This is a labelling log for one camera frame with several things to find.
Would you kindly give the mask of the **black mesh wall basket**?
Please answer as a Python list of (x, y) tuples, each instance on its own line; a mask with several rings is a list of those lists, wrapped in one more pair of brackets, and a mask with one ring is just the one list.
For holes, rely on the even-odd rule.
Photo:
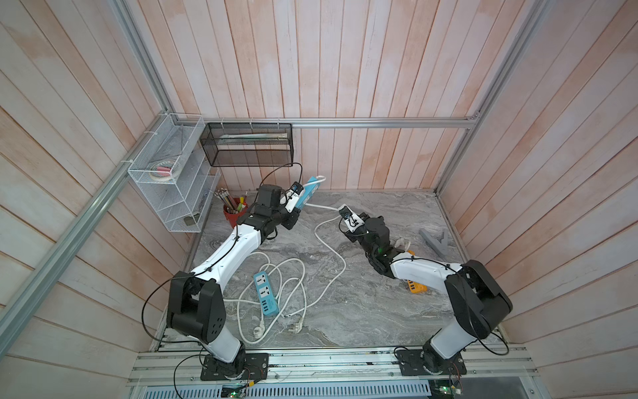
[(213, 167), (278, 167), (294, 158), (290, 124), (210, 122), (199, 143)]

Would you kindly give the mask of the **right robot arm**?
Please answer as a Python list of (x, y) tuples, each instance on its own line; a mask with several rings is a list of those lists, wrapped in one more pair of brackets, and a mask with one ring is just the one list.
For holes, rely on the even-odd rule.
[(360, 244), (378, 274), (447, 293), (454, 319), (424, 345), (423, 359), (430, 367), (452, 359), (475, 341), (485, 340), (513, 311), (508, 295), (480, 262), (443, 263), (399, 249), (390, 243), (390, 231), (381, 216), (345, 210), (342, 222), (346, 226), (343, 234)]

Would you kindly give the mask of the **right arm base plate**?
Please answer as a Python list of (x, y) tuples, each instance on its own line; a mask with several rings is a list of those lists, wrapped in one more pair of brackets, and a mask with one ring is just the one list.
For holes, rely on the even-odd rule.
[(465, 361), (458, 352), (449, 359), (443, 359), (436, 352), (424, 349), (395, 347), (393, 355), (400, 366), (403, 377), (465, 375)]

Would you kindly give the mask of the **orange power strip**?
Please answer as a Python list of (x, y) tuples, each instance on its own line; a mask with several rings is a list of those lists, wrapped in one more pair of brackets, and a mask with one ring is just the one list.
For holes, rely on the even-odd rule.
[(423, 284), (418, 284), (412, 280), (407, 280), (407, 287), (412, 294), (422, 294), (428, 291), (428, 287)]

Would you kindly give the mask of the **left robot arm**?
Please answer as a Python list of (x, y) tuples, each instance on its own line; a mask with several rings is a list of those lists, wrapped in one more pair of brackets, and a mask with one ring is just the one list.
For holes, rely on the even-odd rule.
[(232, 363), (243, 344), (225, 326), (224, 289), (242, 263), (277, 231), (292, 229), (309, 192), (296, 182), (290, 189), (263, 185), (239, 216), (230, 236), (201, 265), (170, 281), (167, 326), (204, 345), (214, 358)]

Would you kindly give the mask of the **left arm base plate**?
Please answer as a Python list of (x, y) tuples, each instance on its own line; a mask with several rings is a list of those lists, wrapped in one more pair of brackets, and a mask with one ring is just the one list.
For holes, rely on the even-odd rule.
[(259, 382), (267, 378), (268, 366), (269, 355), (265, 352), (241, 352), (233, 362), (222, 362), (212, 355), (207, 355), (204, 358), (200, 379), (206, 382)]

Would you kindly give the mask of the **bundle of pencils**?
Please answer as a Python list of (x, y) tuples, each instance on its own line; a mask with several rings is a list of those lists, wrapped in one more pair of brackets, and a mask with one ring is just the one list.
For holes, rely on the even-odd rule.
[(225, 188), (218, 189), (214, 195), (224, 203), (225, 212), (228, 214), (238, 214), (247, 208), (244, 197), (237, 200)]

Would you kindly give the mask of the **grey plastic stand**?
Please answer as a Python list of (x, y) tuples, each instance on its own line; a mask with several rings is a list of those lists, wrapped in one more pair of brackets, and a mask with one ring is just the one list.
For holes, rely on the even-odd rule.
[(440, 237), (430, 234), (426, 229), (420, 229), (419, 234), (426, 244), (442, 259), (447, 257), (449, 252), (449, 235), (447, 230), (443, 230)]

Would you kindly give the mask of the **red metal pencil bucket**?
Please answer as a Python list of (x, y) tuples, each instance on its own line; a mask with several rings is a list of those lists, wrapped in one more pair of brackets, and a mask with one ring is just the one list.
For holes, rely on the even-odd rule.
[(239, 218), (244, 215), (248, 209), (246, 197), (235, 197), (234, 200), (237, 203), (236, 208), (230, 208), (228, 204), (224, 205), (224, 217), (229, 222), (232, 229), (234, 229), (239, 221)]

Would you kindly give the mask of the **blue power strip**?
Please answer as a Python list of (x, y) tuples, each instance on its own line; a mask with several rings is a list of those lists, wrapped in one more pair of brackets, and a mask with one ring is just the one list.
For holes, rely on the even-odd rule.
[(299, 196), (299, 200), (297, 201), (296, 207), (298, 209), (302, 209), (307, 201), (314, 195), (317, 191), (320, 184), (324, 181), (323, 176), (312, 176), (309, 181), (303, 185), (303, 191)]
[(272, 290), (272, 285), (267, 273), (260, 272), (254, 275), (254, 283), (259, 297), (259, 304), (265, 317), (277, 316), (279, 307)]

